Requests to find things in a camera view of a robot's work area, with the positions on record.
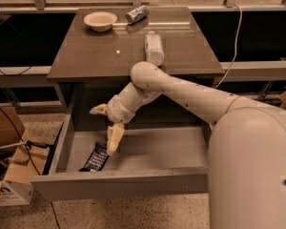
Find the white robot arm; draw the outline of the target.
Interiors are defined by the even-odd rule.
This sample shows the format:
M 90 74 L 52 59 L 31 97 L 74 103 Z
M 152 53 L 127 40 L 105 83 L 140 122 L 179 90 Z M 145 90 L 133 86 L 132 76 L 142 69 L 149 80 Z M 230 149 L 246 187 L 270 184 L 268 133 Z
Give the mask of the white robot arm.
M 164 94 L 213 127 L 208 150 L 211 229 L 286 229 L 286 111 L 170 76 L 150 62 L 108 103 L 113 154 L 136 111 Z

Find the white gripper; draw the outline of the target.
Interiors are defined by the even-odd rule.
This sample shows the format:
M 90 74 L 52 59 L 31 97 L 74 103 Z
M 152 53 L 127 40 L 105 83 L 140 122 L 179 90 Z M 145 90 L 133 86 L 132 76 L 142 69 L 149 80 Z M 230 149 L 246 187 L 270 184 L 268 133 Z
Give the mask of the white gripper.
M 108 127 L 107 134 L 107 154 L 112 156 L 124 135 L 125 128 L 123 124 L 128 124 L 134 117 L 134 112 L 124 106 L 120 97 L 116 94 L 108 103 L 100 104 L 90 109 L 91 115 L 106 115 L 113 122 Z

